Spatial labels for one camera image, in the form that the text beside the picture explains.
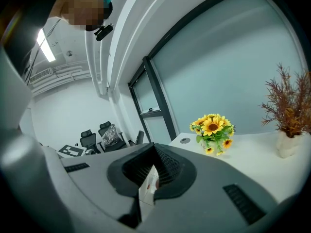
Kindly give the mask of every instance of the yellow flower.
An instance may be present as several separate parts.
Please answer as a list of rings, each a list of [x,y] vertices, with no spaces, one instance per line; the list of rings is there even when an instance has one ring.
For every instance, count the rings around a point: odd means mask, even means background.
[[[200,129],[194,129],[197,134],[201,134]]]
[[[220,116],[219,114],[217,114],[217,115],[220,117],[220,119],[222,121],[224,121],[224,126],[231,126],[230,121],[228,119],[226,119],[225,116]]]
[[[212,147],[205,149],[206,154],[211,154],[214,152],[214,149]]]
[[[206,116],[206,118],[208,118],[208,117],[211,117],[211,118],[213,118],[213,117],[215,117],[216,116],[216,114],[208,114],[207,116]]]
[[[192,126],[193,126],[193,123],[190,124],[190,130],[191,130],[191,131],[194,131],[194,128],[193,128]]]
[[[203,118],[199,118],[197,121],[195,121],[193,123],[194,123],[194,125],[202,126],[205,120],[206,120],[206,118],[203,117]]]
[[[224,149],[228,149],[230,146],[231,146],[231,144],[232,144],[232,139],[227,139],[227,140],[225,140],[224,142],[223,142],[223,147],[224,147]]]
[[[211,118],[208,118],[201,127],[204,131],[203,136],[205,135],[211,135],[212,133],[216,134],[217,131],[220,131],[223,129],[224,121],[219,120],[219,117],[215,116],[213,120]]]
[[[219,155],[221,155],[221,154],[223,154],[223,153],[225,153],[225,151],[220,150],[220,151],[216,154],[216,156],[219,156]]]

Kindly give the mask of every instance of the ceiling light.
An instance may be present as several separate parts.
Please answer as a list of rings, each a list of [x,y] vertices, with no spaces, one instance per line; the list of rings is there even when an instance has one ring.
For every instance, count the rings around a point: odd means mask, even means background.
[[[37,38],[37,43],[39,44],[39,46],[41,45],[44,38],[45,38],[45,35],[44,35],[43,30],[41,29],[39,32],[38,38]],[[43,51],[45,57],[47,57],[49,62],[55,60],[54,54],[52,53],[52,50],[50,49],[50,46],[46,39],[41,45],[41,50]]]

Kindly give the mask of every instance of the black office chair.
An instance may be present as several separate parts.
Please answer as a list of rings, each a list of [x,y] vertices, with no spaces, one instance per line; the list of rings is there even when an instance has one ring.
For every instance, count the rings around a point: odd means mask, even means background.
[[[94,149],[96,153],[101,153],[96,146],[96,133],[92,133],[91,130],[81,133],[80,143],[82,147],[85,147],[88,150]]]
[[[99,127],[100,129],[98,130],[99,135],[102,137],[106,131],[109,129],[109,127],[111,126],[111,123],[108,121],[106,123],[101,124]],[[124,148],[124,146],[126,146],[125,142],[124,142],[124,138],[122,136],[122,132],[119,133],[122,137],[122,140],[119,138],[119,140],[116,142],[116,144],[109,146],[109,147],[105,147],[104,152],[111,152],[111,151],[115,151],[115,150],[119,150]]]
[[[143,140],[144,140],[144,131],[139,131],[138,132],[138,136],[136,138],[136,142],[135,142],[135,145],[138,145],[138,144],[142,144]]]

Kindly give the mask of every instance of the black grille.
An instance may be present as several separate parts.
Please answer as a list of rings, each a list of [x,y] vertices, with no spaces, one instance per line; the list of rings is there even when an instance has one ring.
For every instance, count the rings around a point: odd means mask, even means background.
[[[152,168],[150,155],[152,155],[150,150],[145,151],[126,162],[122,167],[123,174],[138,187],[141,187]]]
[[[223,189],[249,224],[255,223],[265,215],[237,185],[227,185]]]
[[[81,169],[87,168],[87,167],[89,167],[88,164],[81,163],[81,164],[77,164],[77,165],[73,165],[73,166],[67,166],[67,167],[65,167],[65,170],[67,173],[70,173],[70,172],[78,171],[78,170],[81,170]]]
[[[180,163],[162,150],[156,149],[160,162],[155,163],[159,174],[159,186],[171,183],[180,172]]]

